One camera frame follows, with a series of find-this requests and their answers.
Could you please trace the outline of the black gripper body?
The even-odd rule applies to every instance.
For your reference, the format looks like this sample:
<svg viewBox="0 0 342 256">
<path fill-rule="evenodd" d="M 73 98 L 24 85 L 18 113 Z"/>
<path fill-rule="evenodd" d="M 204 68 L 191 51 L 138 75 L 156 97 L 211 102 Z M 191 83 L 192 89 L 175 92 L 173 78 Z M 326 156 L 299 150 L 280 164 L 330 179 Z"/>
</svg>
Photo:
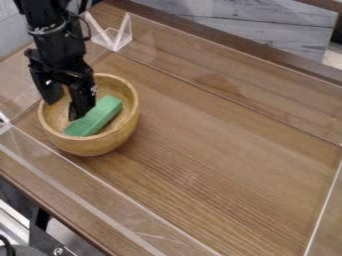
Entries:
<svg viewBox="0 0 342 256">
<path fill-rule="evenodd" d="M 82 88 L 94 85 L 93 71 L 84 60 L 86 53 L 80 24 L 28 26 L 36 48 L 24 54 L 29 59 L 29 72 L 38 89 L 58 87 L 60 83 L 78 83 Z"/>
</svg>

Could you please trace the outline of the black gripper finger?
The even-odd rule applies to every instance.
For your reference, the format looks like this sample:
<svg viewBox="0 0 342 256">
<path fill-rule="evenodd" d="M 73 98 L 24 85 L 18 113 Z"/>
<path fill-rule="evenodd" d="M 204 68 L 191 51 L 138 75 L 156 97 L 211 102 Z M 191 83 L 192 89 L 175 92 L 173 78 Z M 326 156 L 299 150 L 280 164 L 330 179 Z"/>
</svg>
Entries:
<svg viewBox="0 0 342 256">
<path fill-rule="evenodd" d="M 96 85 L 92 79 L 69 79 L 66 83 L 70 102 L 68 120 L 81 118 L 96 104 Z"/>
<path fill-rule="evenodd" d="M 46 104 L 54 104 L 64 96 L 62 85 L 41 75 L 33 77 L 34 85 Z"/>
</svg>

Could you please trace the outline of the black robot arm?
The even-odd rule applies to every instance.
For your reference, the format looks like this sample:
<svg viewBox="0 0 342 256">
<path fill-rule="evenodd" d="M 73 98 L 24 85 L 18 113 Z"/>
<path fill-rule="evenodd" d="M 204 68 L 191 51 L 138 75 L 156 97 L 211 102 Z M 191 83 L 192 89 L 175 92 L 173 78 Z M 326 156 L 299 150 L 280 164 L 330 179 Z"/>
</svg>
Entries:
<svg viewBox="0 0 342 256">
<path fill-rule="evenodd" d="M 26 20 L 26 32 L 36 48 L 26 49 L 28 68 L 37 91 L 53 105 L 68 87 L 70 102 L 68 119 L 81 118 L 96 104 L 93 70 L 84 61 L 85 42 L 82 18 L 68 11 L 69 0 L 13 0 Z"/>
</svg>

